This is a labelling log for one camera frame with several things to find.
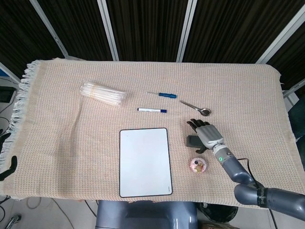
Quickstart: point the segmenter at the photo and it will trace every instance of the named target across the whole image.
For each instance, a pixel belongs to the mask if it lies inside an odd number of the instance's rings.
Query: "fringe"
[[[27,64],[27,69],[24,70],[25,75],[24,79],[21,79],[19,84],[19,90],[16,95],[16,102],[13,108],[13,114],[10,119],[10,125],[6,133],[11,133],[11,135],[5,140],[2,145],[2,151],[0,154],[0,172],[7,169],[4,168],[6,157],[10,155],[10,152],[13,148],[13,144],[16,141],[17,133],[22,126],[26,107],[28,104],[29,91],[32,82],[36,78],[36,70],[40,64],[39,60],[33,61],[32,63]]]

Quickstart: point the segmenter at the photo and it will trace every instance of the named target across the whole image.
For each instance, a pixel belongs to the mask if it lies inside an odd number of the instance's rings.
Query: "beige woven cloth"
[[[186,121],[214,124],[231,151],[250,160],[251,170],[266,187],[305,194],[305,179],[285,110],[280,74],[263,64],[166,62],[38,61],[27,71],[30,88],[23,121],[7,154],[18,157],[14,174],[1,182],[2,194],[18,197],[240,204],[232,182],[211,151],[201,155],[207,170],[195,174],[189,161],[198,156],[187,148],[195,135]],[[128,93],[120,108],[85,98],[84,81]],[[165,92],[178,99],[145,92]],[[209,117],[179,99],[212,110]],[[138,112],[138,107],[168,113]],[[120,198],[119,132],[122,129],[166,127],[173,194]]]

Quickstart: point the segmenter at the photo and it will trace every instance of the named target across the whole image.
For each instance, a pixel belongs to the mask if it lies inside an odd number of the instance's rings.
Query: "whiteboard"
[[[120,196],[172,194],[166,128],[120,131]]]

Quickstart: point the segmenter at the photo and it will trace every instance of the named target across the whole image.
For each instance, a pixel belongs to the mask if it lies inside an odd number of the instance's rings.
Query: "blue screwdriver handle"
[[[175,94],[159,93],[159,96],[175,99],[177,96]]]

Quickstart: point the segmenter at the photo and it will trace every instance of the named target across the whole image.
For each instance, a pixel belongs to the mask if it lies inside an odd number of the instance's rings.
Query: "metal spoon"
[[[209,115],[211,114],[211,110],[210,110],[209,108],[202,108],[202,109],[200,109],[200,108],[198,108],[198,107],[196,107],[196,106],[193,106],[193,105],[191,105],[191,104],[188,104],[188,103],[185,102],[185,101],[179,100],[179,102],[181,102],[181,103],[183,103],[183,104],[185,104],[185,105],[191,107],[192,109],[195,109],[196,111],[199,111],[200,114],[203,115],[203,116],[209,116]]]

